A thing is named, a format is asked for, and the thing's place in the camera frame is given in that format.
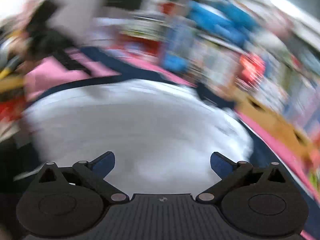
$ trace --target white cloth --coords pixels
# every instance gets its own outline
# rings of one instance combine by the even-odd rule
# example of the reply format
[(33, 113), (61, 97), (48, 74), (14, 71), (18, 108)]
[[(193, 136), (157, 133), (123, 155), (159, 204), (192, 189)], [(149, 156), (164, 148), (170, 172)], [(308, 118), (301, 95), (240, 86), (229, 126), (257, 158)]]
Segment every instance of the white cloth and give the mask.
[(248, 160), (252, 139), (223, 110), (199, 101), (194, 90), (132, 80), (60, 91), (28, 108), (42, 157), (58, 166), (116, 156), (105, 180), (134, 193), (194, 197), (220, 178), (210, 168), (218, 151)]

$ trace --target white wall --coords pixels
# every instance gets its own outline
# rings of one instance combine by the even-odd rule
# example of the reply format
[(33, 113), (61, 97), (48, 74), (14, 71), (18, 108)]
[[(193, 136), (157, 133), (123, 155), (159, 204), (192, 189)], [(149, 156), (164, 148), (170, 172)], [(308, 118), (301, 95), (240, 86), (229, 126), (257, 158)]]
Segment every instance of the white wall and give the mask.
[(61, 26), (81, 43), (102, 0), (61, 0), (65, 7), (54, 16), (53, 26)]

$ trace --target black circular disc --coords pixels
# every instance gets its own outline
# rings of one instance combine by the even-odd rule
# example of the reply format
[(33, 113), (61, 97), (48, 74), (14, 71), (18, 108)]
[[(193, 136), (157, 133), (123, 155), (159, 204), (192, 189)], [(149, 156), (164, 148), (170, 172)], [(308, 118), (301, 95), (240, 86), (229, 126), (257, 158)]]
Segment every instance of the black circular disc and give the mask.
[(296, 192), (268, 192), (267, 187), (250, 185), (229, 192), (221, 210), (234, 227), (250, 235), (281, 237), (303, 229), (308, 206)]
[(17, 205), (19, 222), (31, 233), (45, 237), (76, 235), (101, 216), (103, 201), (94, 191), (72, 186), (72, 192), (26, 192)]

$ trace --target bright light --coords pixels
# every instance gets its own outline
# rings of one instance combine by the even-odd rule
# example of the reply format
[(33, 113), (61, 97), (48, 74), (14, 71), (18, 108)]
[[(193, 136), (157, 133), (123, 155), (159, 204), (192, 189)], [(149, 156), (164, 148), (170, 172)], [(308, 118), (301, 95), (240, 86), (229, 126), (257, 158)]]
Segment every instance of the bright light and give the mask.
[(274, 6), (284, 13), (297, 18), (301, 16), (300, 10), (287, 0), (270, 0)]

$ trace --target silver screw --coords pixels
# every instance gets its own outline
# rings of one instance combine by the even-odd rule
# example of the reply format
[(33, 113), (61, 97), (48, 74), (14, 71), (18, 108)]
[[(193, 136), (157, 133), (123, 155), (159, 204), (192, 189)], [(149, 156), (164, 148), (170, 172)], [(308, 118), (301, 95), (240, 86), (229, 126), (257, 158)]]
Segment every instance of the silver screw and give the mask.
[(115, 193), (111, 196), (113, 201), (124, 201), (126, 198), (127, 196), (123, 193)]
[(214, 195), (212, 195), (211, 193), (201, 193), (199, 195), (199, 198), (202, 200), (202, 201), (210, 201), (210, 200), (213, 200), (214, 199)]

